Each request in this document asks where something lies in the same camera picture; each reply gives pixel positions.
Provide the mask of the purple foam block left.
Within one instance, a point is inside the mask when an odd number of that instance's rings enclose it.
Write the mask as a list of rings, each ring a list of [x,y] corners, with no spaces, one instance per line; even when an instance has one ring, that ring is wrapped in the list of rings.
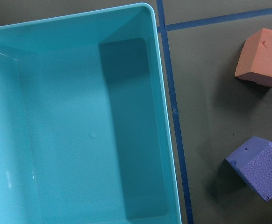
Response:
[[[272,199],[272,142],[252,136],[225,160],[264,201]]]

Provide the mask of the orange foam block left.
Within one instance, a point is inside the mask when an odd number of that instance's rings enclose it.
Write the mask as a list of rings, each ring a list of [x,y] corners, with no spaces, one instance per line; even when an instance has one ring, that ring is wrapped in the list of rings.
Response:
[[[272,87],[272,30],[262,28],[242,48],[235,77]]]

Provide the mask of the turquoise plastic bin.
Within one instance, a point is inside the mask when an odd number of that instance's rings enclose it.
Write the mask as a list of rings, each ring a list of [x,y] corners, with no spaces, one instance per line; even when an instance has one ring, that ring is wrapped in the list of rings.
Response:
[[[0,26],[0,224],[179,224],[153,8]]]

